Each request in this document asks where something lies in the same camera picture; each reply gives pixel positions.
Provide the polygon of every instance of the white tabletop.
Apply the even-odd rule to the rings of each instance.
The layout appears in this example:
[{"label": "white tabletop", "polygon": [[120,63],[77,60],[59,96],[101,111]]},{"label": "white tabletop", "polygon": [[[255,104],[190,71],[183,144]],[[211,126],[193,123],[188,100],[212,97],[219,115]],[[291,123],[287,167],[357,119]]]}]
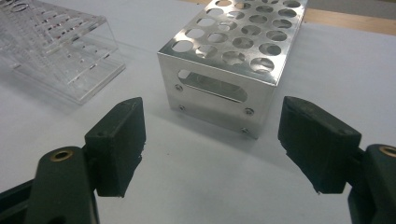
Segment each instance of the white tabletop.
[{"label": "white tabletop", "polygon": [[303,23],[262,135],[253,140],[169,109],[156,52],[204,6],[177,0],[50,1],[108,18],[127,69],[85,105],[0,76],[0,191],[84,134],[116,103],[143,97],[147,144],[125,198],[98,198],[102,223],[350,223],[349,187],[320,195],[276,135],[283,97],[328,110],[373,143],[396,146],[396,38]]}]

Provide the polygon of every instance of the gray floor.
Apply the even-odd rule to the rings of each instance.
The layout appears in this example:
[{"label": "gray floor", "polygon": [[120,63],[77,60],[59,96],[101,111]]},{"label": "gray floor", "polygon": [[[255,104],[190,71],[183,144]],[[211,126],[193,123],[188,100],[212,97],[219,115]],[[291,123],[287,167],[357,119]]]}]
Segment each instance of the gray floor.
[{"label": "gray floor", "polygon": [[308,0],[308,7],[396,20],[396,3],[380,0]]}]

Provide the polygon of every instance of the table surface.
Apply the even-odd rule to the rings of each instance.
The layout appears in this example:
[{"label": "table surface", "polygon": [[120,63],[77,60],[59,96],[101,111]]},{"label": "table surface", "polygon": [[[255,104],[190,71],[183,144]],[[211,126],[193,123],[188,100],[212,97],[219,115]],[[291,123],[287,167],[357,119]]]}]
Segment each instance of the table surface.
[{"label": "table surface", "polygon": [[347,195],[318,196],[276,138],[285,95],[311,101],[396,146],[396,38],[306,22],[258,140],[169,109],[156,52],[204,5],[177,0],[47,0],[108,18],[127,68],[87,104],[0,75],[0,191],[84,134],[116,103],[143,97],[148,140],[123,199],[98,198],[102,223],[350,223]]}]

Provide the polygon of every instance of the wooden edge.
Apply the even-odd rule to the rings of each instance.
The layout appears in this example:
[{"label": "wooden edge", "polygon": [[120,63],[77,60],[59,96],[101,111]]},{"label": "wooden edge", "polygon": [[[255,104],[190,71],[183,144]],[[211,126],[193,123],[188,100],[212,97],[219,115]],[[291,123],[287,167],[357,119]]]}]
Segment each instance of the wooden edge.
[{"label": "wooden edge", "polygon": [[[180,0],[195,4],[209,4],[211,0]],[[354,30],[379,33],[384,35],[396,35],[396,21],[374,17],[351,15],[340,12],[331,12],[308,8],[304,15],[305,22],[326,24],[330,26],[344,27]]]}]

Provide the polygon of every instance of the wooden strip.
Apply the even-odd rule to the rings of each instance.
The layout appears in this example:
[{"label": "wooden strip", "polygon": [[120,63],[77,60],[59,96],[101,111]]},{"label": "wooden strip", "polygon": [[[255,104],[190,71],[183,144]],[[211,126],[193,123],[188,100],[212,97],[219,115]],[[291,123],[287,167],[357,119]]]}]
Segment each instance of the wooden strip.
[{"label": "wooden strip", "polygon": [[[180,1],[207,5],[211,0]],[[396,35],[396,21],[381,18],[350,15],[346,13],[308,8],[304,15],[304,21],[384,35]]]}]

